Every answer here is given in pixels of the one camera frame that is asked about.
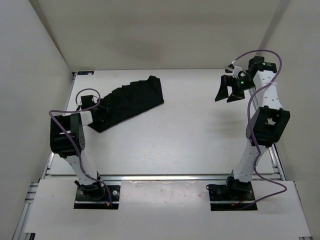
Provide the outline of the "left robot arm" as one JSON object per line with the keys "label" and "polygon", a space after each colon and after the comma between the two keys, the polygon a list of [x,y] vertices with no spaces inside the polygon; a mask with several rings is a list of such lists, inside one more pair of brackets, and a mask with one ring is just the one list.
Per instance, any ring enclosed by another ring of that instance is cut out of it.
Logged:
{"label": "left robot arm", "polygon": [[93,123],[91,110],[99,107],[101,96],[97,102],[84,109],[67,111],[52,109],[50,116],[50,149],[54,154],[64,159],[74,171],[77,188],[93,200],[111,197],[110,190],[101,179],[100,174],[94,171],[85,154],[86,140],[84,126]]}

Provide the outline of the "black pleated skirt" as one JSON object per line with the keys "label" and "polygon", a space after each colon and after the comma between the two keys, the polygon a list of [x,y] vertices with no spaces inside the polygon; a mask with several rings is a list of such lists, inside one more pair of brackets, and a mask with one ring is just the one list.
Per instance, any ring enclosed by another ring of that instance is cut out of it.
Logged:
{"label": "black pleated skirt", "polygon": [[106,119],[105,121],[93,120],[89,127],[102,133],[164,102],[161,80],[151,75],[147,80],[122,85],[102,98],[100,104],[108,107]]}

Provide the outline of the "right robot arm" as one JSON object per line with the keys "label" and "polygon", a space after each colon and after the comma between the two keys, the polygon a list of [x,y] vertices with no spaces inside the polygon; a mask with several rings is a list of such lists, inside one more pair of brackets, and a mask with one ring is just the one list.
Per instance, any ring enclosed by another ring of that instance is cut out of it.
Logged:
{"label": "right robot arm", "polygon": [[261,156],[281,138],[291,117],[283,109],[278,97],[274,78],[275,63],[266,62],[263,56],[255,56],[248,62],[248,69],[230,65],[231,75],[222,75],[215,101],[228,103],[243,100],[245,91],[250,92],[247,106],[247,143],[239,164],[223,185],[208,187],[214,199],[243,200],[249,193],[251,181]]}

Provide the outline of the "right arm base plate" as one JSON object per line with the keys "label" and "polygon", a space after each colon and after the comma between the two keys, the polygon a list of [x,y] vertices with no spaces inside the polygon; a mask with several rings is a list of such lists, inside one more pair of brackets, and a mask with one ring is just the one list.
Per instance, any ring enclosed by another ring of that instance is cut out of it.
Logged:
{"label": "right arm base plate", "polygon": [[208,184],[210,210],[217,211],[257,211],[252,184],[237,183]]}

